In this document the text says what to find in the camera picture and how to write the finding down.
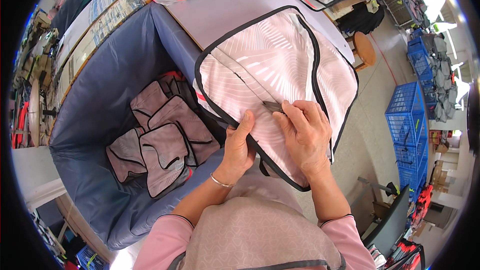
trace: wrist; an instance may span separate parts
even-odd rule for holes
[[[234,185],[240,179],[240,177],[237,177],[235,171],[232,171],[231,167],[223,163],[213,171],[212,175],[217,181],[224,185]]]
[[[331,175],[330,161],[327,159],[327,157],[319,162],[316,162],[315,164],[304,165],[300,169],[310,185]]]

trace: woman's right hand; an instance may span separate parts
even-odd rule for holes
[[[318,103],[296,100],[282,102],[284,114],[276,111],[273,117],[285,133],[285,144],[293,161],[311,182],[329,169],[326,156],[332,127]]]

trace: pink long sleeve shirt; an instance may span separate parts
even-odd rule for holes
[[[352,215],[327,221],[320,228],[343,255],[345,270],[376,269],[374,259],[360,239]],[[143,243],[133,269],[166,270],[178,255],[185,252],[193,231],[193,225],[182,216],[160,217]],[[319,266],[301,269],[325,268]]]

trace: gray fabric pile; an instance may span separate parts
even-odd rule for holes
[[[433,74],[433,90],[437,98],[435,120],[446,122],[453,118],[455,100],[459,93],[457,84],[452,82],[452,61],[447,56],[447,43],[437,35],[423,36],[422,40],[429,53],[427,60]]]

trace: silver bangle bracelet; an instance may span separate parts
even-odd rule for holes
[[[235,184],[224,184],[224,183],[220,183],[218,180],[215,179],[215,177],[213,177],[213,173],[210,173],[210,177],[212,177],[213,181],[219,185],[219,186],[222,186],[222,187],[225,187],[225,188],[232,188]]]

